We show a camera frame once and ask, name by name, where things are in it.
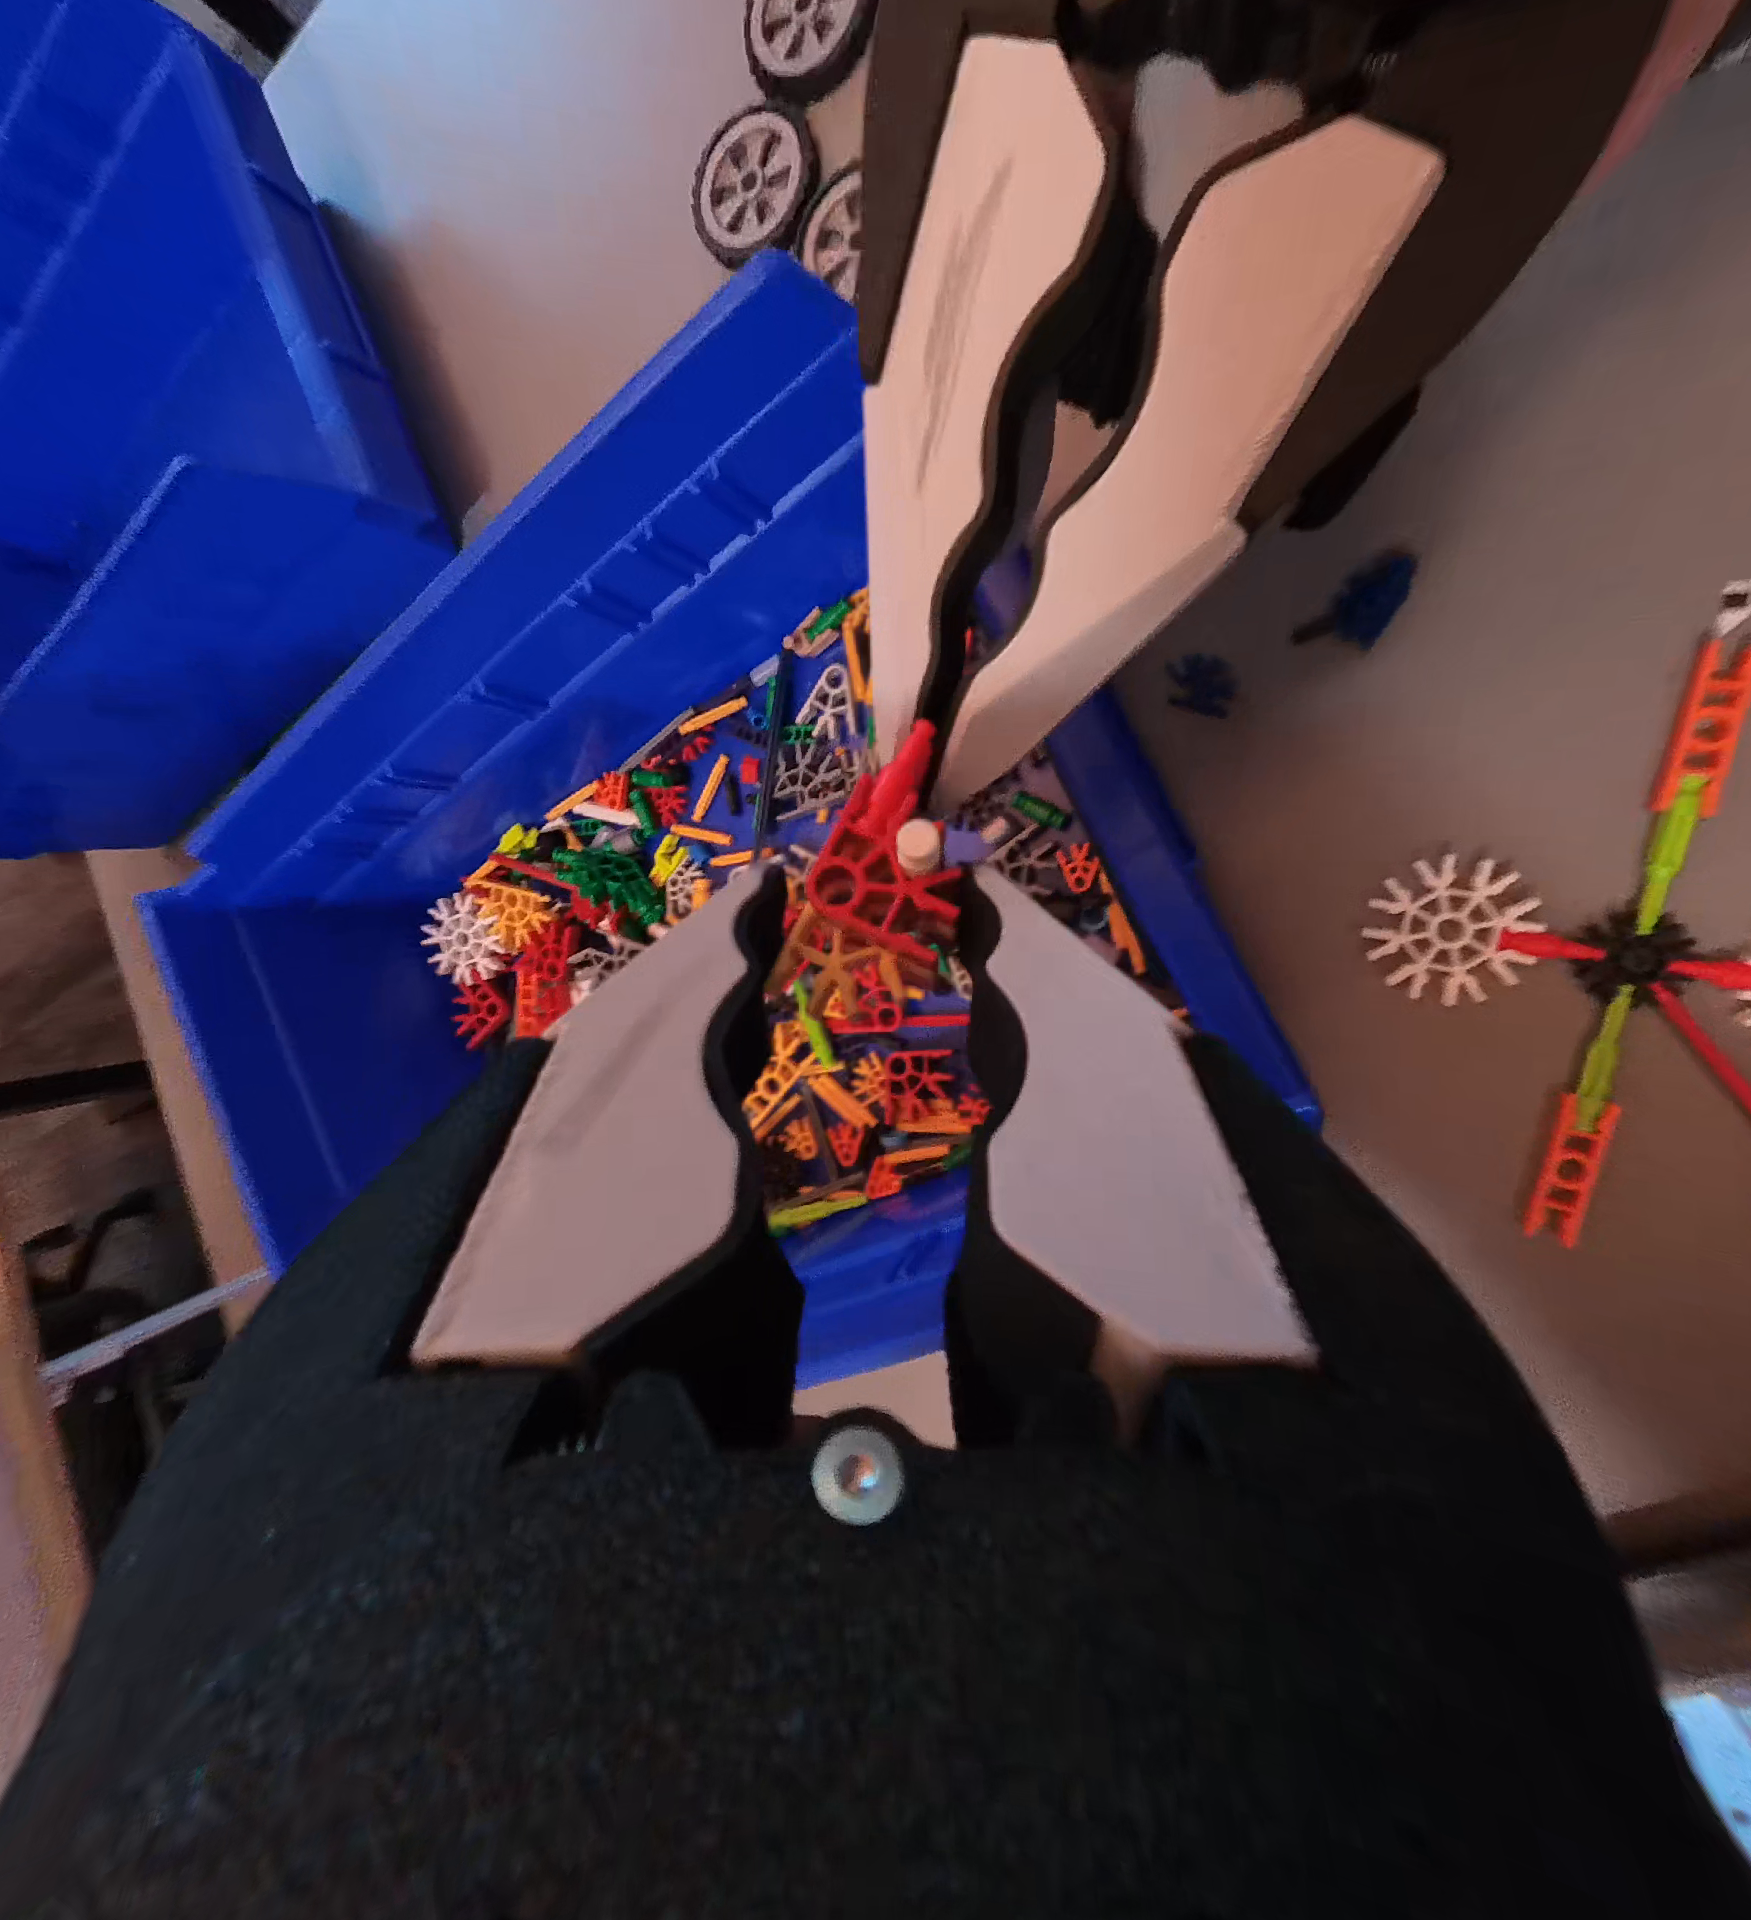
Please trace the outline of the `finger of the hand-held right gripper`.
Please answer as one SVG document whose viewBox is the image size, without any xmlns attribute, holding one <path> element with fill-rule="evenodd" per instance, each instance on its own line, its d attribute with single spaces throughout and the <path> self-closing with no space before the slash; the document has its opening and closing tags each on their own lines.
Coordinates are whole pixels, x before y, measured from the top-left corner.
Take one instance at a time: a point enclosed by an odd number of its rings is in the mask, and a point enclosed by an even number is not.
<svg viewBox="0 0 1751 1920">
<path fill-rule="evenodd" d="M 1005 774 L 1244 551 L 1252 483 L 1442 173 L 1436 148 L 1345 114 L 1199 196 L 1162 265 L 1153 370 L 947 731 L 941 802 Z"/>
<path fill-rule="evenodd" d="M 961 578 L 1013 511 L 1011 370 L 1079 275 L 1110 178 L 1105 120 L 1052 38 L 967 37 L 864 403 L 874 716 L 898 753 L 961 667 Z"/>
</svg>

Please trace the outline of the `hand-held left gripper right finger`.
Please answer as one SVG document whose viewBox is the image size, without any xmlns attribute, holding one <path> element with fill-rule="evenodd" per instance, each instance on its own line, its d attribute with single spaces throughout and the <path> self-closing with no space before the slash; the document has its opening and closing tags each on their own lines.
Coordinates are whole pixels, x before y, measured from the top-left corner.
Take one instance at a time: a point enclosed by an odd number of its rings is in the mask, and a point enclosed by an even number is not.
<svg viewBox="0 0 1751 1920">
<path fill-rule="evenodd" d="M 1148 1395 L 1183 1366 L 1313 1370 L 1176 1019 L 999 871 L 971 884 L 968 1056 L 988 1118 L 951 1304 L 988 1377 Z"/>
</svg>

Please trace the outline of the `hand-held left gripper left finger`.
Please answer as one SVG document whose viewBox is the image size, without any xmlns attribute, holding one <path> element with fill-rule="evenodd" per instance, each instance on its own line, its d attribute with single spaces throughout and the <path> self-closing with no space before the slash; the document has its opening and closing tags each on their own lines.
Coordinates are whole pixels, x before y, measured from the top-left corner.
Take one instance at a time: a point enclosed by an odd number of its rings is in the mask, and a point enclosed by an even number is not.
<svg viewBox="0 0 1751 1920">
<path fill-rule="evenodd" d="M 791 1377 L 803 1286 L 767 1237 L 741 1101 L 767 1063 L 787 873 L 744 868 L 557 1025 L 410 1347 L 416 1370 L 604 1362 L 695 1302 L 737 1370 Z"/>
</svg>

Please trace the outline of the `pile of colourful construction pieces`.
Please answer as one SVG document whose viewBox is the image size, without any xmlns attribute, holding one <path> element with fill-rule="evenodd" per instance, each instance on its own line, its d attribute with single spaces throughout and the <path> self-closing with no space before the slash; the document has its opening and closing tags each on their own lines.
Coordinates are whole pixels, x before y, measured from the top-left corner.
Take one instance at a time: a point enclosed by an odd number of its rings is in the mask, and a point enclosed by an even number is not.
<svg viewBox="0 0 1751 1920">
<path fill-rule="evenodd" d="M 747 681 L 644 757 L 507 827 L 422 921 L 475 1051 L 545 1036 L 727 884 L 783 868 L 768 1059 L 742 1099 L 780 1234 L 897 1213 L 902 1192 L 968 1160 L 988 1114 L 948 918 L 897 899 L 895 934 L 874 936 L 874 905 L 809 899 L 816 863 L 847 841 L 844 816 L 874 782 L 871 663 L 867 588 L 811 609 Z"/>
</svg>

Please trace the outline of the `blue plastic bin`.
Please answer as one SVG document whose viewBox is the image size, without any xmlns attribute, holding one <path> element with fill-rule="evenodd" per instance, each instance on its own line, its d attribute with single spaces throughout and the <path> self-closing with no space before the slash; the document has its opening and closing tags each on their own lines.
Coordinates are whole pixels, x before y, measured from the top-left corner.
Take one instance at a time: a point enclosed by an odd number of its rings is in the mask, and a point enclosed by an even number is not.
<svg viewBox="0 0 1751 1920">
<path fill-rule="evenodd" d="M 777 255 L 217 808 L 139 905 L 272 1274 L 480 1070 L 426 908 L 865 574 L 856 323 Z"/>
<path fill-rule="evenodd" d="M 0 857 L 175 839 L 453 552 L 261 85 L 0 4 Z"/>
</svg>

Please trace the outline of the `lime green rod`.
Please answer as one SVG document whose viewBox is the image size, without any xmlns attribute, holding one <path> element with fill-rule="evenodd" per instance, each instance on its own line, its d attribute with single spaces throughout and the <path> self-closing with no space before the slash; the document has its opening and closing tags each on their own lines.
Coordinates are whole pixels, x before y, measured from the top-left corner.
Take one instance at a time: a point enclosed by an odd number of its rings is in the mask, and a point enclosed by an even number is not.
<svg viewBox="0 0 1751 1920">
<path fill-rule="evenodd" d="M 1607 1123 L 1615 1104 L 1615 1084 L 1622 1060 L 1622 1041 L 1635 1011 L 1635 985 L 1619 986 L 1602 1012 L 1581 1059 L 1581 1068 L 1574 1088 L 1576 1131 L 1595 1136 Z"/>
<path fill-rule="evenodd" d="M 1710 787 L 1704 774 L 1681 776 L 1675 797 L 1655 819 L 1635 908 L 1635 934 L 1640 937 L 1652 936 L 1667 915 L 1693 834 L 1705 816 Z"/>
</svg>

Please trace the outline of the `red and yellow brick cluster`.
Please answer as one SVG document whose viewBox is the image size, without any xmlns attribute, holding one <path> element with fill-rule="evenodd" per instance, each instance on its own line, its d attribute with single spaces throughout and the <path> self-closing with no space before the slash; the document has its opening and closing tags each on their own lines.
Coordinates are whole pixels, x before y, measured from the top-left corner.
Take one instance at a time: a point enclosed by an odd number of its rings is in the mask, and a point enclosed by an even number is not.
<svg viewBox="0 0 1751 1920">
<path fill-rule="evenodd" d="M 808 876 L 808 905 L 856 943 L 882 948 L 908 979 L 932 977 L 958 934 L 961 871 L 942 857 L 937 823 L 930 866 L 904 866 L 900 833 L 919 800 L 937 746 L 929 719 L 914 723 L 877 774 L 858 782 Z"/>
</svg>

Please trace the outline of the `black snowflake connector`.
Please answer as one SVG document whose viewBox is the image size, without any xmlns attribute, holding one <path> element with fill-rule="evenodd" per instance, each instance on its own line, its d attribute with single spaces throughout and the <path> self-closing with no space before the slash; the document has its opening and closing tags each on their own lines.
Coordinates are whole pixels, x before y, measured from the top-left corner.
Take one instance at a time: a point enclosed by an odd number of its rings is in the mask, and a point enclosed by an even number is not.
<svg viewBox="0 0 1751 1920">
<path fill-rule="evenodd" d="M 1576 942 L 1595 948 L 1597 957 L 1568 962 L 1576 983 L 1600 1005 L 1619 993 L 1636 993 L 1673 972 L 1676 962 L 1700 955 L 1695 936 L 1679 918 L 1662 915 L 1651 932 L 1636 928 L 1631 905 L 1608 909 L 1607 915 L 1576 930 Z"/>
</svg>

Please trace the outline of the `long red rod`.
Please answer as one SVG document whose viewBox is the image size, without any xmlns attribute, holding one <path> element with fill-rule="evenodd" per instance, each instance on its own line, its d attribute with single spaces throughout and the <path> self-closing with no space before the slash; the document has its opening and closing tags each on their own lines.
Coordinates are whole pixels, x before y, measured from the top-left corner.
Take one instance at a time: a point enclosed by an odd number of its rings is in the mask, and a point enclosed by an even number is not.
<svg viewBox="0 0 1751 1920">
<path fill-rule="evenodd" d="M 1715 1079 L 1715 1083 L 1732 1098 L 1737 1109 L 1751 1123 L 1751 1081 L 1736 1068 L 1729 1056 L 1719 1048 L 1719 1045 L 1708 1035 L 1708 1031 L 1695 1021 L 1683 1007 L 1679 995 L 1667 985 L 1652 985 L 1648 988 L 1656 1008 L 1662 1019 L 1675 1029 L 1681 1043 L 1697 1056 L 1704 1068 Z"/>
</svg>

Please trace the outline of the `grey toy wheel black tyre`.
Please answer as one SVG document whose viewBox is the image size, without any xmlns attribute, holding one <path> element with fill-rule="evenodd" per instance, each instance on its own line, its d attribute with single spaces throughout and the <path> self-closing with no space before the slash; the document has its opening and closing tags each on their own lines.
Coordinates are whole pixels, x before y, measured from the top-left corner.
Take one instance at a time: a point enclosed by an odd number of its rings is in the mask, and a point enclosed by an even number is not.
<svg viewBox="0 0 1751 1920">
<path fill-rule="evenodd" d="M 828 99 L 867 52 L 877 1 L 747 1 L 744 56 L 772 100 L 811 107 Z"/>
<path fill-rule="evenodd" d="M 847 162 L 818 186 L 797 238 L 802 267 L 847 304 L 858 303 L 864 169 Z"/>
<path fill-rule="evenodd" d="M 808 114 L 757 102 L 727 117 L 696 162 L 696 235 L 722 269 L 795 242 L 816 194 L 820 159 Z"/>
</svg>

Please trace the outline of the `dark blue double connector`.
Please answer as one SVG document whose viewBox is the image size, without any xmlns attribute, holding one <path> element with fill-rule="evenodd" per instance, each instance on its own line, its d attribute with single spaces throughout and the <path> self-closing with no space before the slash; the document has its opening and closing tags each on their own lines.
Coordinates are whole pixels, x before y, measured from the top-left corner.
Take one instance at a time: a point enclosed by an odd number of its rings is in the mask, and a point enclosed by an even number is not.
<svg viewBox="0 0 1751 1920">
<path fill-rule="evenodd" d="M 1368 654 L 1395 624 L 1419 574 L 1419 556 L 1390 548 L 1353 570 L 1328 608 L 1296 628 L 1296 646 L 1336 639 Z"/>
</svg>

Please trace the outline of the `aluminium frame bar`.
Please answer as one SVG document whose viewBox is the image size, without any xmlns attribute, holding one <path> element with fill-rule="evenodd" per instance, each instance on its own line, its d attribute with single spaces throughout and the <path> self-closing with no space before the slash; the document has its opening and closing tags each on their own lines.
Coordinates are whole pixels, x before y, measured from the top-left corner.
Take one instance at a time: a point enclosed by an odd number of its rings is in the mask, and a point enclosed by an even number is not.
<svg viewBox="0 0 1751 1920">
<path fill-rule="evenodd" d="M 257 1269 L 234 1281 L 210 1286 L 173 1306 L 153 1310 L 129 1323 L 127 1328 L 103 1331 L 67 1356 L 57 1356 L 43 1362 L 39 1368 L 39 1379 L 43 1381 L 51 1399 L 58 1401 L 74 1381 L 118 1366 L 132 1351 L 153 1339 L 159 1339 L 171 1331 L 180 1331 L 205 1316 L 221 1314 L 225 1308 L 234 1308 L 241 1302 L 257 1299 L 272 1284 L 274 1274 L 269 1269 Z"/>
</svg>

